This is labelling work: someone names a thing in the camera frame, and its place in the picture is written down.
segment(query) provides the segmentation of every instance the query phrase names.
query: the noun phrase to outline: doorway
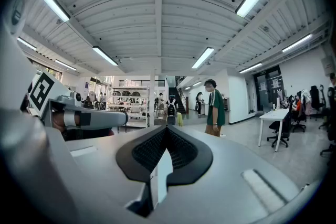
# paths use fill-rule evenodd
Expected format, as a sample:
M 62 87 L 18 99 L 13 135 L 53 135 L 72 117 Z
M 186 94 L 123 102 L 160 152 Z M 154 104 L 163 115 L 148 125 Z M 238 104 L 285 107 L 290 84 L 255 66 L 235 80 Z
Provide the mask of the doorway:
M 285 97 L 285 90 L 279 66 L 272 67 L 260 73 L 254 74 L 257 91 L 258 111 L 267 113 L 271 111 L 273 104 L 277 105 Z

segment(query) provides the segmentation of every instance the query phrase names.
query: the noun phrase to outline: white ceiling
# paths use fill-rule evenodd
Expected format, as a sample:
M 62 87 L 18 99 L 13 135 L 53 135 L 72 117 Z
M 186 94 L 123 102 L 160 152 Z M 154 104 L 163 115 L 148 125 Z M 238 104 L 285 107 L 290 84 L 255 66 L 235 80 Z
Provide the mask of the white ceiling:
M 156 74 L 207 76 L 280 59 L 281 48 L 305 32 L 317 33 L 310 44 L 325 42 L 330 32 L 324 0 L 260 0 L 245 18 L 235 14 L 242 0 L 58 0 L 71 15 L 66 23 L 43 0 L 26 1 L 26 25 L 53 47 L 23 38 L 82 74 L 148 74 L 154 68 Z M 119 66 L 103 60 L 94 45 Z M 211 65 L 193 70 L 206 47 L 215 48 Z

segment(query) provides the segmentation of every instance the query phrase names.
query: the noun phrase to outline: gray floor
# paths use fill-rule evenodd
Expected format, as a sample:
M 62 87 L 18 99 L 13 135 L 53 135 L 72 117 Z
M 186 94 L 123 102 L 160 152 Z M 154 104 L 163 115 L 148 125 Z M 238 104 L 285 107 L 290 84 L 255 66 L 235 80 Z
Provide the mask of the gray floor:
M 328 148 L 330 141 L 326 131 L 318 129 L 322 120 L 307 119 L 307 122 L 303 122 L 307 126 L 306 132 L 296 130 L 291 133 L 288 141 L 289 147 L 286 148 L 280 143 L 278 152 L 275 152 L 271 147 L 273 140 L 266 141 L 268 136 L 274 136 L 272 130 L 268 128 L 270 124 L 269 121 L 264 122 L 261 147 L 257 146 L 260 131 L 259 118 L 223 126 L 222 139 L 230 139 L 246 146 L 285 173 L 299 188 L 305 186 L 306 183 L 323 178 L 328 168 L 327 162 L 330 154 L 326 153 L 321 157 L 320 151 Z M 205 130 L 205 125 L 197 124 L 186 127 Z

